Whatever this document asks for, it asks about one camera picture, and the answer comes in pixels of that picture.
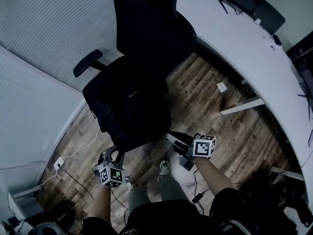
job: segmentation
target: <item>t-shirt sleeve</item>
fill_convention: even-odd
[[[219,192],[212,203],[210,217],[219,222],[237,220],[243,224],[252,234],[254,233],[254,223],[245,208],[239,193],[233,188],[226,188]]]
[[[83,220],[82,235],[117,235],[112,225],[98,217],[87,217]]]

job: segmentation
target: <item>curved white desk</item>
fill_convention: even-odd
[[[282,50],[273,50],[263,41],[268,33],[245,13],[237,16],[217,0],[178,0],[179,11],[193,26],[197,37],[226,60],[273,112],[288,137],[300,166],[309,158],[313,145],[308,140],[313,129],[306,99],[294,66]],[[302,168],[309,206],[313,204],[313,155]]]

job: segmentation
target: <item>black t-shirt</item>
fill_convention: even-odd
[[[232,229],[225,223],[235,220]],[[248,229],[254,233],[253,224],[241,202],[238,192],[232,188],[222,190],[214,199],[210,217],[201,215],[197,208],[186,200],[171,200],[150,203],[132,211],[127,226],[120,235],[163,235],[163,234],[244,234]],[[112,226],[103,219],[87,217],[83,221],[83,235],[117,235]]]

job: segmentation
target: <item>gray pants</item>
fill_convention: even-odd
[[[171,175],[163,176],[158,182],[158,186],[160,188],[162,201],[180,199],[189,201],[179,183]],[[148,197],[146,187],[138,186],[131,190],[128,201],[130,213],[137,207],[149,203],[151,203],[151,201]]]

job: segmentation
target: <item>chair armrest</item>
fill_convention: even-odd
[[[75,77],[79,77],[89,66],[92,66],[92,63],[96,62],[97,59],[102,57],[102,52],[98,49],[89,53],[84,57],[74,68],[73,73]]]

